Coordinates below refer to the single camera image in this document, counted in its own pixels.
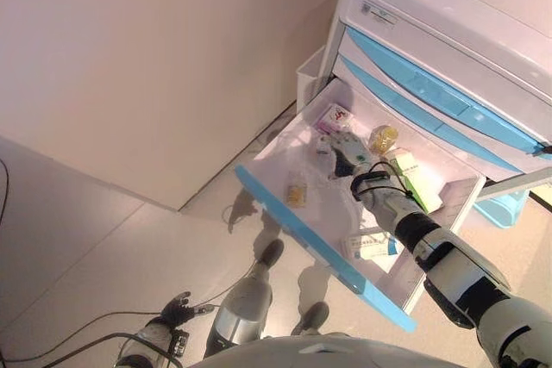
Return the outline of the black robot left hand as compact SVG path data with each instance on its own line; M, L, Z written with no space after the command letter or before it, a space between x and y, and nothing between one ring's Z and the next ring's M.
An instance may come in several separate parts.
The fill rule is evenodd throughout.
M161 311L160 317L169 327L179 327L191 319L207 315L215 310L213 304L198 304L190 306L190 291L176 295Z

